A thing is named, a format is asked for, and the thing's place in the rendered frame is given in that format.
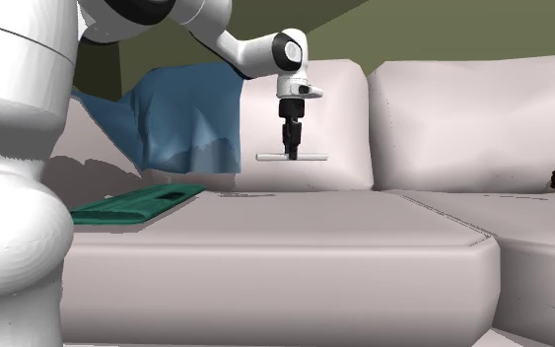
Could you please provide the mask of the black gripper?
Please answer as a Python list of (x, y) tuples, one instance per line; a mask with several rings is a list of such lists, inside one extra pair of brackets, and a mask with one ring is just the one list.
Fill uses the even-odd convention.
[(301, 143), (302, 124), (297, 122), (305, 116), (303, 99), (285, 98), (279, 101), (278, 114), (285, 119), (282, 126), (282, 142), (288, 160), (298, 159), (298, 147)]

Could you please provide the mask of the white stick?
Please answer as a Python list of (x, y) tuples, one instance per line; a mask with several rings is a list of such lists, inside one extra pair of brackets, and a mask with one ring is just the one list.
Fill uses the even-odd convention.
[(257, 161), (327, 161), (328, 155), (299, 153), (294, 156), (282, 153), (265, 153), (256, 154), (255, 158)]

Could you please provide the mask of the pale pink sofa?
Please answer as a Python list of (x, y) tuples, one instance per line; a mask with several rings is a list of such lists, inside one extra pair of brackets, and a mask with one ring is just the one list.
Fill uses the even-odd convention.
[(274, 81), (247, 82), (242, 173), (76, 229), (65, 347), (555, 347), (555, 55), (310, 74), (328, 160), (257, 161)]

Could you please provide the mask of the blue blanket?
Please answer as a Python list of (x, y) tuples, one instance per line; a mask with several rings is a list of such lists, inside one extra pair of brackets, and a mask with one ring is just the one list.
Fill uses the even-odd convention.
[(153, 69), (117, 102), (72, 95), (141, 170), (237, 174), (242, 89), (230, 65), (211, 62)]

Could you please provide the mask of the flat green case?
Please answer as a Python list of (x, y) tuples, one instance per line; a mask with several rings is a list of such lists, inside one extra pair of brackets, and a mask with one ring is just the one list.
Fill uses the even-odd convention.
[(75, 225), (142, 224), (204, 190), (199, 184), (156, 184), (79, 206), (70, 214)]

